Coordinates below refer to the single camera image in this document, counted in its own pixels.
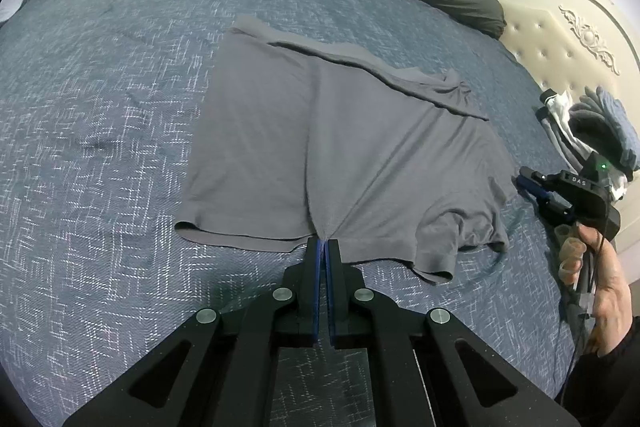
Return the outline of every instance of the silver screw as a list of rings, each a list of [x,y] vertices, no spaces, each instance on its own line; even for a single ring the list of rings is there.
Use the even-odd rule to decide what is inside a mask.
[[[373,292],[369,288],[360,288],[353,293],[353,296],[358,301],[367,302],[373,298]]]
[[[277,288],[273,291],[273,298],[276,301],[288,301],[292,296],[293,292],[289,288]]]
[[[451,318],[451,315],[449,315],[449,312],[446,310],[443,310],[442,308],[436,308],[432,310],[429,315],[431,317],[431,320],[438,324],[447,323]]]
[[[216,320],[217,317],[218,317],[218,314],[215,312],[215,310],[212,310],[211,308],[204,308],[200,310],[198,313],[196,313],[196,320],[200,324],[209,324],[210,322],[213,322],[214,320]]]

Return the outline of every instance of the blue cloth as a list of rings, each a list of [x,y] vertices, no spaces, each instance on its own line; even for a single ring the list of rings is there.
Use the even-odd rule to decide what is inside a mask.
[[[631,171],[640,169],[640,139],[638,133],[626,116],[625,108],[622,102],[617,98],[613,98],[611,93],[598,86],[596,90],[600,105],[604,111],[605,118],[609,121],[613,131],[620,140],[622,146],[622,155],[620,156],[620,164]]]
[[[197,309],[244,306],[302,258],[195,245],[172,227],[218,46],[242,13],[396,68],[454,68],[517,164],[564,168],[527,71],[417,0],[30,0],[0,28],[0,362],[46,427]],[[388,260],[360,269],[405,308],[448,308],[555,396],[573,349],[555,256],[530,201],[501,220],[511,248],[461,251],[450,283]],[[272,427],[374,422],[366,353],[330,349],[326,330],[318,349],[281,352]]]

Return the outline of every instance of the black sleeve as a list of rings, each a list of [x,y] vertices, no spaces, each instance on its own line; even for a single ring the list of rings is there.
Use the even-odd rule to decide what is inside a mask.
[[[634,317],[613,351],[604,357],[590,353],[578,359],[569,375],[564,407],[582,427],[640,425],[639,375],[640,317]]]

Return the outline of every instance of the cream headboard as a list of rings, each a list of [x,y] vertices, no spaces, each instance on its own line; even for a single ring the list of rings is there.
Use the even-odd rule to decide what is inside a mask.
[[[640,41],[610,0],[498,1],[507,23],[500,42],[541,89],[567,89],[577,100],[584,86],[603,86],[640,130]],[[621,251],[640,240],[640,182],[616,207]]]

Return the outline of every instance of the gray t-shirt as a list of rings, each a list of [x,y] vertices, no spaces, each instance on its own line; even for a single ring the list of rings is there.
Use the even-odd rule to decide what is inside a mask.
[[[453,276],[461,247],[508,246],[516,169],[455,71],[398,70],[242,16],[204,102],[175,229],[289,251],[317,233],[345,263],[398,259]]]

